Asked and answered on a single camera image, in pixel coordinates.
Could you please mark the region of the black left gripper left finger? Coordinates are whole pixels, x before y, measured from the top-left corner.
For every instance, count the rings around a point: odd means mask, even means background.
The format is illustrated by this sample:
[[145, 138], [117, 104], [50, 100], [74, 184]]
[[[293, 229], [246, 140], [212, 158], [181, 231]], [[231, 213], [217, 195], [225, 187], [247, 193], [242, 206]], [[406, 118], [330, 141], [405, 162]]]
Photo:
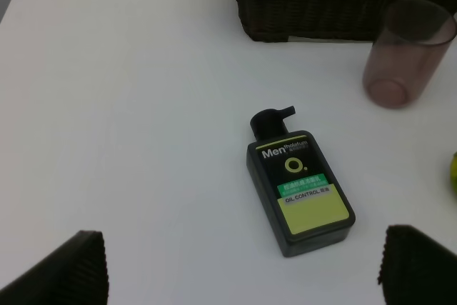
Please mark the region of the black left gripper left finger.
[[107, 304], [103, 234], [79, 231], [1, 290], [2, 304]]

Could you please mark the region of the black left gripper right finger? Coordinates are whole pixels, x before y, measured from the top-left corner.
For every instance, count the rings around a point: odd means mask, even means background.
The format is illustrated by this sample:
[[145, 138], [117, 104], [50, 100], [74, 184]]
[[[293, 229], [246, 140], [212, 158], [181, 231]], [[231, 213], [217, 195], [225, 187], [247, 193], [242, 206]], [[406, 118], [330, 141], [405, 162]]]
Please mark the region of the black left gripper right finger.
[[378, 284], [386, 304], [455, 304], [456, 254], [411, 225], [389, 226]]

